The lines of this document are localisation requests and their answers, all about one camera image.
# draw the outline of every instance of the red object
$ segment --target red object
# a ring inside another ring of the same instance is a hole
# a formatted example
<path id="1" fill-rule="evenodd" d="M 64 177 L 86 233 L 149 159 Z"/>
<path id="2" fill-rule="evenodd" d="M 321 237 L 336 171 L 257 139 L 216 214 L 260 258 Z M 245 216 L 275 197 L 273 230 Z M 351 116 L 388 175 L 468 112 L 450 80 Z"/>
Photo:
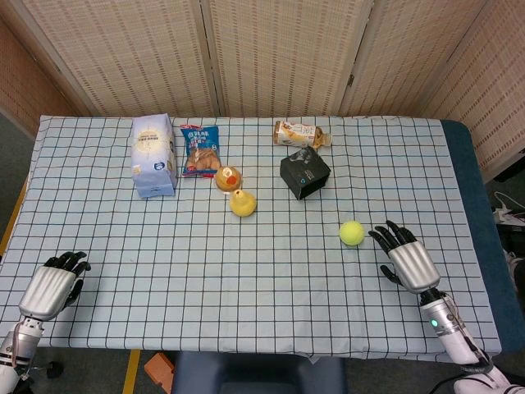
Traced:
<path id="1" fill-rule="evenodd" d="M 144 365 L 144 370 L 155 384 L 171 394 L 175 365 L 163 354 L 157 353 Z"/>

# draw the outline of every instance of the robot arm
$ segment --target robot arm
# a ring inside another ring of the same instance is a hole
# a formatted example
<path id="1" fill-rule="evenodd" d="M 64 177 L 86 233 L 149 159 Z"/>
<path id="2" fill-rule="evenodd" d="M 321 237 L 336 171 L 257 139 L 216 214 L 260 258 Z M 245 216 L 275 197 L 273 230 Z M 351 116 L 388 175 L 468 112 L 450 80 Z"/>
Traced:
<path id="1" fill-rule="evenodd" d="M 15 324 L 0 346 L 0 394 L 15 390 L 26 378 L 43 334 L 43 322 L 51 320 L 75 302 L 82 290 L 79 279 L 91 267 L 84 252 L 66 252 L 39 267 L 19 303 L 22 320 Z"/>
<path id="2" fill-rule="evenodd" d="M 406 228 L 391 221 L 386 221 L 386 225 L 390 230 L 377 226 L 375 231 L 369 232 L 390 257 L 395 273 L 385 265 L 380 269 L 391 282 L 419 295 L 422 315 L 433 327 L 447 354 L 464 372 L 470 373 L 454 384 L 456 393 L 525 393 L 525 387 L 511 385 L 492 364 L 491 358 L 468 332 L 454 301 L 437 290 L 441 277 L 425 246 Z"/>

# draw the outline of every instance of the black box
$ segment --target black box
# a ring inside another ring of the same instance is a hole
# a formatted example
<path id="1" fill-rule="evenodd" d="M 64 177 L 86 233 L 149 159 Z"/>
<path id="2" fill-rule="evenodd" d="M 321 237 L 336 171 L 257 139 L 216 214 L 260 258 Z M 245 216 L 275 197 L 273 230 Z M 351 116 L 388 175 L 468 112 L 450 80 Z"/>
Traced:
<path id="1" fill-rule="evenodd" d="M 281 178 L 296 199 L 303 199 L 321 189 L 329 175 L 330 168 L 310 146 L 281 160 Z"/>

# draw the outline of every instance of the tennis ball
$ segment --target tennis ball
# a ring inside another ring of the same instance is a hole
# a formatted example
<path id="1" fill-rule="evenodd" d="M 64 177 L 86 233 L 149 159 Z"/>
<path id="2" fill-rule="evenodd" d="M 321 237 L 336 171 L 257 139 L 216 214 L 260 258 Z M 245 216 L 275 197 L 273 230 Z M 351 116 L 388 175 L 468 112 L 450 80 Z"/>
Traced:
<path id="1" fill-rule="evenodd" d="M 351 220 L 344 223 L 339 229 L 339 237 L 341 240 L 350 246 L 355 246 L 363 242 L 364 228 L 360 222 Z"/>

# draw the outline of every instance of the milk carton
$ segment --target milk carton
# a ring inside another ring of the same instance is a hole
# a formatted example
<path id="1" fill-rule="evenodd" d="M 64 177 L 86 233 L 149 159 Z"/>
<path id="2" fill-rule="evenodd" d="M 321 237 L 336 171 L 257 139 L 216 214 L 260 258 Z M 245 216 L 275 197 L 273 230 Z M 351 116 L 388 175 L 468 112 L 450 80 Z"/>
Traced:
<path id="1" fill-rule="evenodd" d="M 174 195 L 177 167 L 168 115 L 134 117 L 131 134 L 131 173 L 139 196 Z"/>

